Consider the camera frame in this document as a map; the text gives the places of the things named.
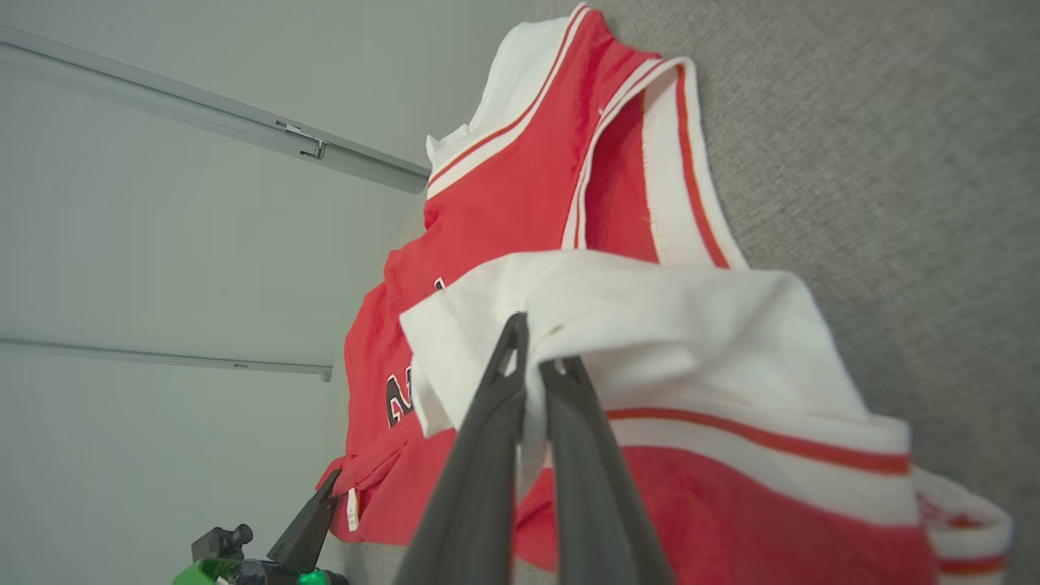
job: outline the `white wall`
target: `white wall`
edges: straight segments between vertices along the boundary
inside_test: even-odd
[[[421,198],[131,98],[0,48],[0,338],[331,364]]]
[[[529,0],[0,4],[0,24],[428,166],[425,135],[468,121]]]
[[[263,558],[345,412],[315,376],[0,352],[0,583],[170,583],[240,523]],[[341,570],[331,540],[319,566]]]

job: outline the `red stripe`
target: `red stripe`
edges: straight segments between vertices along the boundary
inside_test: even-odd
[[[606,417],[612,421],[626,418],[660,418],[667,421],[681,421],[703,427],[711,427],[728,433],[733,433],[742,438],[750,440],[774,451],[781,451],[807,459],[814,459],[825,463],[841,465],[864,472],[884,474],[891,476],[902,476],[910,473],[909,455],[886,455],[880,453],[868,453],[865,451],[854,451],[832,444],[824,444],[810,440],[780,435],[761,429],[704,414],[701,412],[691,412],[688,410],[676,410],[672,408],[623,408],[612,410],[606,413]]]
[[[686,111],[686,70],[681,65],[678,70],[676,102],[679,106],[679,148],[682,150],[682,175],[686,181],[686,190],[690,193],[690,205],[694,208],[694,220],[697,221],[697,229],[701,232],[701,240],[704,241],[704,248],[707,249],[711,261],[720,269],[728,269],[729,262],[726,261],[714,234],[711,233],[711,226],[708,224],[708,217],[701,202],[697,176],[694,174],[694,149],[690,146],[690,112]]]
[[[654,71],[656,71],[657,68],[660,67],[664,63],[665,63],[665,61],[660,61],[660,62],[654,65],[653,67],[651,67],[650,69],[648,69],[643,75],[640,76],[639,79],[635,80],[635,83],[632,83],[631,87],[628,88],[628,93],[632,93],[632,95],[638,95],[639,92],[633,92],[633,90],[635,87],[638,87],[640,85],[640,83],[642,83],[643,80],[647,78],[648,75],[650,75],[651,73],[653,73]],[[624,98],[618,100],[613,106],[610,106],[610,109],[608,109],[606,111],[606,113],[604,113],[601,117],[601,120],[609,120],[609,118],[614,115],[614,110],[618,109],[619,107],[624,106],[626,103],[628,103],[628,100],[625,100]],[[593,152],[593,146],[594,145],[590,145],[589,152]],[[581,184],[583,178],[584,178],[584,166],[582,166],[582,168],[581,168],[581,175],[578,177],[578,185]],[[575,193],[575,197],[578,198],[578,201],[580,201],[580,197],[579,196],[580,196],[579,193]],[[575,249],[577,249],[577,247],[578,247],[578,234],[581,233],[581,221],[582,221],[581,220],[581,206],[577,205],[576,207],[577,207],[577,220],[574,223],[574,248]]]
[[[444,175],[444,173],[450,171],[456,164],[462,161],[462,159],[472,154],[473,151],[490,143],[491,141],[497,138],[498,136],[501,136],[505,132],[509,132],[510,130],[515,128],[517,124],[520,124],[520,121],[522,121],[524,118],[527,117],[527,113],[530,112],[531,108],[535,107],[535,104],[538,103],[538,100],[541,99],[542,94],[545,93],[546,87],[548,87],[549,85],[549,79],[552,78],[553,70],[556,69],[556,65],[560,62],[560,58],[564,56],[564,47],[567,46],[567,37],[570,36],[571,28],[574,26],[574,23],[578,22],[578,17],[584,14],[587,10],[589,10],[589,7],[583,6],[580,10],[577,11],[577,14],[574,15],[574,18],[571,19],[571,22],[568,23],[567,30],[564,31],[564,42],[560,44],[560,49],[556,50],[556,57],[552,60],[552,67],[549,68],[549,75],[545,78],[545,81],[542,82],[542,87],[539,88],[538,95],[535,96],[535,101],[530,102],[530,104],[527,105],[527,109],[523,110],[523,113],[521,113],[520,117],[514,120],[513,123],[510,124],[509,126],[491,133],[490,135],[477,142],[475,145],[463,151],[462,154],[457,156],[451,162],[448,162],[443,169],[441,169],[433,177],[431,177],[428,184],[433,185],[434,181],[441,178],[441,176]]]
[[[951,575],[983,575],[1004,569],[1004,555],[983,559],[939,559],[939,570]]]

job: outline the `white label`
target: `white label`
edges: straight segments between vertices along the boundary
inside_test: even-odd
[[[358,490],[353,487],[346,492],[346,527],[350,532],[358,530]]]

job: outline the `gray carpet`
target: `gray carpet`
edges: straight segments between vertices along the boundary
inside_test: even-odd
[[[870,408],[1015,516],[1010,581],[1040,582],[1040,3],[590,4],[623,42],[694,58],[749,262],[809,282]],[[389,582],[401,552],[352,549],[352,583]]]

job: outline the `red fabric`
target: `red fabric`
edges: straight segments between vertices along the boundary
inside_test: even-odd
[[[586,188],[586,244],[647,262],[657,261],[643,178],[643,95],[628,102],[603,130]]]
[[[600,112],[635,68],[653,57],[619,44],[600,14],[590,10],[524,132],[430,200],[426,233],[390,254],[384,282],[365,297],[344,345],[350,388],[346,454],[329,470],[342,469],[337,494],[357,489],[360,524],[350,532],[340,507],[332,526],[340,539],[408,544],[454,440],[450,431],[423,438],[412,414],[412,352],[400,313],[434,292],[439,280],[450,284],[504,254],[560,248]],[[602,134],[581,222],[590,248],[655,261],[642,115],[642,99],[634,99]],[[688,137],[682,146],[688,153]],[[697,208],[696,180],[685,179]],[[683,451],[624,453],[680,582],[934,580],[920,527],[884,528],[829,514]],[[556,566],[550,472],[518,507],[515,544],[522,559],[548,570]]]
[[[337,493],[359,490],[362,519],[349,532],[340,511],[332,531],[341,539],[407,544],[453,440],[454,433],[424,439],[410,413],[412,351],[400,313],[434,292],[438,279],[450,284],[505,254],[560,249],[599,112],[653,57],[615,41],[602,16],[590,10],[520,138],[431,199],[426,233],[390,254],[384,282],[365,297],[344,345],[346,456],[330,468],[342,468]],[[395,403],[388,398],[395,392],[391,377],[400,388]]]
[[[622,449],[682,583],[934,583],[920,527],[882,528],[781,495],[712,459]],[[556,568],[552,473],[518,509],[517,554]]]

